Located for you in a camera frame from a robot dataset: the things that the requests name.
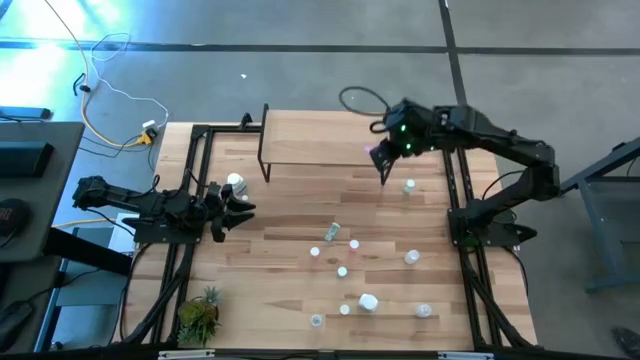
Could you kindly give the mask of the black box on desk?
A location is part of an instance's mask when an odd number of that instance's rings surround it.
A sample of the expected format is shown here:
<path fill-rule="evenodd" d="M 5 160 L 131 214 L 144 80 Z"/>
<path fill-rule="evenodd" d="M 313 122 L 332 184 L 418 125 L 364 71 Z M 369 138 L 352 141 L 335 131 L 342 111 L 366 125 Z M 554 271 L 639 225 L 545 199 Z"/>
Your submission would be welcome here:
<path fill-rule="evenodd" d="M 53 152 L 48 142 L 0 141 L 0 178 L 39 178 Z"/>

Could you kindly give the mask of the grey desk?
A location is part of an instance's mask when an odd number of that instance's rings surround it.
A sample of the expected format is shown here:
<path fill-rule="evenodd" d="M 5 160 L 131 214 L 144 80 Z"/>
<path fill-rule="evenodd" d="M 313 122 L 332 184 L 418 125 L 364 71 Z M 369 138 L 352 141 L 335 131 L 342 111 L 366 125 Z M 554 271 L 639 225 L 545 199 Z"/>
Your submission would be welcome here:
<path fill-rule="evenodd" d="M 0 201 L 21 199 L 31 210 L 25 228 L 10 242 L 0 236 L 0 263 L 31 261 L 42 254 L 83 133 L 80 122 L 0 124 L 0 143 L 44 142 L 53 147 L 41 176 L 0 174 Z M 4 166 L 17 163 L 9 155 L 0 154 L 0 173 Z"/>

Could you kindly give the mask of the wooden shelf black metal legs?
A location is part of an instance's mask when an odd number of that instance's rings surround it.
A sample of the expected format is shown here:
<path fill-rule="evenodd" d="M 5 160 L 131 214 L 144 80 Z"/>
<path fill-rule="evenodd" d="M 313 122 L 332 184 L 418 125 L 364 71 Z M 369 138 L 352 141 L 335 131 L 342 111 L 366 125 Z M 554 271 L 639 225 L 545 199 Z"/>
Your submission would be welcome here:
<path fill-rule="evenodd" d="M 265 181 L 273 165 L 371 167 L 383 139 L 371 120 L 347 111 L 278 110 L 263 106 L 257 159 Z"/>

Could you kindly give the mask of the black aluminium table frame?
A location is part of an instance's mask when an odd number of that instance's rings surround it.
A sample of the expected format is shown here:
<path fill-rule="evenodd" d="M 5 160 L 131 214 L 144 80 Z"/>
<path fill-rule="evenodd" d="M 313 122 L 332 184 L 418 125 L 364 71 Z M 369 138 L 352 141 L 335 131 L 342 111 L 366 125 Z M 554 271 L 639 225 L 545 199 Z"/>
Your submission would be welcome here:
<path fill-rule="evenodd" d="M 404 351 L 465 351 L 473 346 L 460 257 L 448 237 L 450 192 L 437 153 L 394 168 L 382 185 L 368 167 L 277 166 L 265 181 L 258 163 L 259 132 L 231 124 L 173 124 L 159 151 L 161 186 L 174 188 L 186 166 L 210 179 L 242 174 L 255 217 L 222 243 L 204 234 L 194 245 L 183 288 L 153 332 L 164 340 L 182 300 L 206 287 L 221 293 L 220 326 L 203 347 L 216 356 L 330 357 Z M 415 189 L 405 194 L 408 179 Z M 330 225 L 341 226 L 324 239 Z M 356 252 L 349 249 L 358 240 Z M 310 249 L 318 247 L 318 257 Z M 405 254 L 416 249 L 413 265 Z M 344 278 L 337 269 L 347 268 Z M 358 305 L 379 300 L 374 312 Z M 348 315 L 339 308 L 350 307 Z M 415 307 L 432 314 L 418 318 Z M 311 316 L 323 317 L 320 327 Z"/>

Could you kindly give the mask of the round black speaker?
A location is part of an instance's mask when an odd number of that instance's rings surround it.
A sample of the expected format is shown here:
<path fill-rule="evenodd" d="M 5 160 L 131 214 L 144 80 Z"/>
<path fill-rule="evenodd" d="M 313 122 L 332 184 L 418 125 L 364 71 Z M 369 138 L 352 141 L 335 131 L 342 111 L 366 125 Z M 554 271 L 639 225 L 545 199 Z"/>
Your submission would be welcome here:
<path fill-rule="evenodd" d="M 18 235 L 27 225 L 31 209 L 27 202 L 17 198 L 0 201 L 0 236 Z"/>

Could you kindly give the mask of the grey metal table frame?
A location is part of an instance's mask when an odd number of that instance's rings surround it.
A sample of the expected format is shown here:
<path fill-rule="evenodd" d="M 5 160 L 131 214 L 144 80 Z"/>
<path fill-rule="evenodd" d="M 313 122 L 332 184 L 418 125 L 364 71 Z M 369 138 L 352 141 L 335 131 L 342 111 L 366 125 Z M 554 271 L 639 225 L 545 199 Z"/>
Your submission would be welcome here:
<path fill-rule="evenodd" d="M 624 247 L 640 246 L 640 176 L 612 171 L 640 159 L 640 137 L 615 146 L 609 154 L 561 183 L 560 194 L 580 192 L 605 273 L 585 286 L 597 292 L 640 284 L 640 270 L 627 264 Z"/>

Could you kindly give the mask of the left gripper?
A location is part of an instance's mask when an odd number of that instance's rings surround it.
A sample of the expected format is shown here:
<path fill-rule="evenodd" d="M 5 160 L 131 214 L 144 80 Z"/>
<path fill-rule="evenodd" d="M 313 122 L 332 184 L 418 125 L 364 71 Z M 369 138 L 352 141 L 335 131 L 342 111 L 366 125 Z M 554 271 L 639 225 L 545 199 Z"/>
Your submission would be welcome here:
<path fill-rule="evenodd" d="M 212 237 L 217 243 L 225 241 L 226 230 L 231 230 L 255 216 L 254 213 L 229 213 L 229 211 L 250 211 L 256 208 L 255 204 L 230 196 L 230 185 L 209 183 L 205 205 L 208 210 L 207 219 L 211 221 Z"/>

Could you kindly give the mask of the potted succulent plant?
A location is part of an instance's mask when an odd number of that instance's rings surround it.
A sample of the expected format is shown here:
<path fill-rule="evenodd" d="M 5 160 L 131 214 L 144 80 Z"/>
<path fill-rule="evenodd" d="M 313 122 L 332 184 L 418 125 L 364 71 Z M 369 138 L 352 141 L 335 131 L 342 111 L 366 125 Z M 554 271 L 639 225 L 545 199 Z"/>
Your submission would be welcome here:
<path fill-rule="evenodd" d="M 178 343 L 204 347 L 216 335 L 219 323 L 220 290 L 206 287 L 204 294 L 184 302 L 178 309 Z"/>

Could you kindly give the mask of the flat black device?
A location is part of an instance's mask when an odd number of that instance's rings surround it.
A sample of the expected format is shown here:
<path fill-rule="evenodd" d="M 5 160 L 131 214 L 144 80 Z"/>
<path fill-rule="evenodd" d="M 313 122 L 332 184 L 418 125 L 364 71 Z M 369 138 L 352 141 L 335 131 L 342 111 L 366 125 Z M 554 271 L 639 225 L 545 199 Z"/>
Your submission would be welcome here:
<path fill-rule="evenodd" d="M 49 120 L 53 113 L 47 108 L 0 106 L 0 118 L 13 120 Z"/>

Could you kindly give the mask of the white frame bracket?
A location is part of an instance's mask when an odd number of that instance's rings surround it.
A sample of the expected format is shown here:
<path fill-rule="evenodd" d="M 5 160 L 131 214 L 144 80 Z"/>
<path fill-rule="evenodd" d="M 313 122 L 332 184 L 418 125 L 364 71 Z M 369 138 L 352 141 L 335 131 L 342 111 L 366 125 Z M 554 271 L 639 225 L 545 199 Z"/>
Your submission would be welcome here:
<path fill-rule="evenodd" d="M 439 352 L 437 358 L 438 360 L 495 360 L 492 353 L 458 351 Z"/>
<path fill-rule="evenodd" d="M 171 350 L 158 353 L 157 360 L 209 360 L 216 357 L 212 350 Z"/>

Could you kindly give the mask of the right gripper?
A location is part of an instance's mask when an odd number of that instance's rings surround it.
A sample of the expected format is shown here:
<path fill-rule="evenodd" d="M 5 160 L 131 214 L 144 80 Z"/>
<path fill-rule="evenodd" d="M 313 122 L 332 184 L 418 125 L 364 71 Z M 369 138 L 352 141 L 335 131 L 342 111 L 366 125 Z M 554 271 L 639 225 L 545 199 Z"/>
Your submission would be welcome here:
<path fill-rule="evenodd" d="M 395 164 L 395 160 L 400 157 L 398 145 L 389 138 L 384 138 L 380 143 L 369 151 L 371 160 L 379 173 L 380 182 L 385 185 Z"/>

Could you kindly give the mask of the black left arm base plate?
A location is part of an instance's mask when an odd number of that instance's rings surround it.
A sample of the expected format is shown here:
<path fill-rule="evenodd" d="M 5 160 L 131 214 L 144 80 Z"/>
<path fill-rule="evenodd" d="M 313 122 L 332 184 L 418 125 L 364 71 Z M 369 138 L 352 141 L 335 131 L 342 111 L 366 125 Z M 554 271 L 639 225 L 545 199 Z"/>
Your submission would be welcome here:
<path fill-rule="evenodd" d="M 149 222 L 139 217 L 124 217 L 122 224 L 133 230 L 133 241 L 152 244 L 195 244 L 201 239 L 203 227 L 179 229 L 160 222 Z"/>

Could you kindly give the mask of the black desk beam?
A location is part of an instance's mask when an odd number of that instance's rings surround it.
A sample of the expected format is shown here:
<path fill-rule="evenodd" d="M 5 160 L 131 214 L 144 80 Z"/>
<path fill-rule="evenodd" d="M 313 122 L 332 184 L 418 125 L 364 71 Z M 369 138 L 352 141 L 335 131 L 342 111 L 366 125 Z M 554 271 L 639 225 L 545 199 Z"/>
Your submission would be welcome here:
<path fill-rule="evenodd" d="M 60 256 L 119 275 L 127 275 L 132 264 L 132 259 L 127 255 L 56 228 L 49 230 L 43 253 Z"/>

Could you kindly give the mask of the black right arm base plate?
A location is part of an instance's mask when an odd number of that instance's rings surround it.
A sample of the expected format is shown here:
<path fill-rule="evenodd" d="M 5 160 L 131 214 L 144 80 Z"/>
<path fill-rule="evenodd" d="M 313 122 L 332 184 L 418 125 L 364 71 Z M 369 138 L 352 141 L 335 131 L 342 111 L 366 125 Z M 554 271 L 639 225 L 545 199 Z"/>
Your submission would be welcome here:
<path fill-rule="evenodd" d="M 512 247 L 537 236 L 538 232 L 516 223 L 517 215 L 506 210 L 487 225 L 472 227 L 462 217 L 462 209 L 450 209 L 447 213 L 452 244 L 456 247 Z"/>

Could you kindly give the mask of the black floor object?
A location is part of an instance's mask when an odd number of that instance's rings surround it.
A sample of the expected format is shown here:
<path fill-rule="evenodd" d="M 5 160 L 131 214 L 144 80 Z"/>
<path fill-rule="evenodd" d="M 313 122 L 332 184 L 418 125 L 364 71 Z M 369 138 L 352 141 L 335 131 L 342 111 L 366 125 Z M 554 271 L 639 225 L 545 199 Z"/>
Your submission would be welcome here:
<path fill-rule="evenodd" d="M 626 327 L 614 327 L 612 336 L 622 351 L 633 360 L 640 360 L 640 334 Z"/>

